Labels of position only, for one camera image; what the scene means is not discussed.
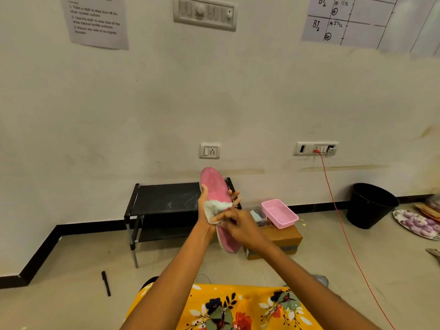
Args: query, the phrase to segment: plate of onions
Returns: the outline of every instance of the plate of onions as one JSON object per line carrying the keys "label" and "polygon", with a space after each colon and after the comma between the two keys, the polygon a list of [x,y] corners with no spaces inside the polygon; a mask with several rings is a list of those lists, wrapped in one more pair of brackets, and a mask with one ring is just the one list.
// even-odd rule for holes
{"label": "plate of onions", "polygon": [[434,220],[404,209],[393,211],[393,216],[398,223],[411,232],[430,240],[440,240],[440,225]]}

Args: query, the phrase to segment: pink slipper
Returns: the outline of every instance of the pink slipper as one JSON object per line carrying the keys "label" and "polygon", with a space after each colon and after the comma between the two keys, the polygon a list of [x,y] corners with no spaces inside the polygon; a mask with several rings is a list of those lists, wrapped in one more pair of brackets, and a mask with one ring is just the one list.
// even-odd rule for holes
{"label": "pink slipper", "polygon": [[[228,194],[228,186],[222,175],[216,169],[211,167],[203,169],[200,174],[200,184],[205,184],[208,187],[208,200],[231,202],[231,197]],[[217,237],[223,249],[229,253],[236,253],[240,249],[241,245],[226,229],[217,225],[216,230]]]}

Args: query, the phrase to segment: beige floor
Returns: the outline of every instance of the beige floor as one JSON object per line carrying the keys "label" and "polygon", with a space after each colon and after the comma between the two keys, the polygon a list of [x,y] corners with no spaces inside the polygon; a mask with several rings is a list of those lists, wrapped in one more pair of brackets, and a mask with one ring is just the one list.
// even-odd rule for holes
{"label": "beige floor", "polygon": [[[324,274],[330,288],[382,329],[391,329],[356,267],[335,212],[300,215],[304,236],[295,261]],[[382,308],[398,330],[438,329],[440,266],[425,248],[440,242],[420,238],[387,216],[368,231],[344,220],[350,243]],[[135,269],[126,232],[67,236],[59,241],[28,287],[0,290],[0,328],[117,329],[136,292],[172,260],[183,240],[138,246]],[[112,292],[107,297],[101,271]],[[262,260],[248,261],[241,250],[208,249],[200,272],[213,283],[279,286],[281,278]],[[206,278],[198,277],[206,283]]]}

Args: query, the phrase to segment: cardboard box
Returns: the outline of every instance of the cardboard box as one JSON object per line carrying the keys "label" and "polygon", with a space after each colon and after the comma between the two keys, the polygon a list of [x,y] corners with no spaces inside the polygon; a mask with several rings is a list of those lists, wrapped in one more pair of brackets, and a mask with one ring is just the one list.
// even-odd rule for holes
{"label": "cardboard box", "polygon": [[[260,227],[266,237],[271,240],[275,245],[279,246],[286,255],[293,255],[297,252],[303,237],[294,226],[290,226],[284,229],[278,229],[273,225],[270,220],[267,220],[265,226]],[[260,255],[254,252],[252,249],[244,248],[246,257],[252,261],[254,259],[261,259]]]}

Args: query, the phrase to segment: metal leg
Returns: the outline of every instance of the metal leg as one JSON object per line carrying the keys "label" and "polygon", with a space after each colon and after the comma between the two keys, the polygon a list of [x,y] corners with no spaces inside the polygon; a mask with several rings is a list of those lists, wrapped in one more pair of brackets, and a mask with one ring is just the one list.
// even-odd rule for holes
{"label": "metal leg", "polygon": [[137,264],[136,251],[135,251],[136,244],[135,244],[135,242],[132,239],[132,230],[130,229],[130,225],[128,223],[126,223],[125,226],[127,227],[127,232],[129,234],[130,249],[131,249],[132,254],[133,254],[133,260],[135,262],[135,267],[138,268],[139,265]]}

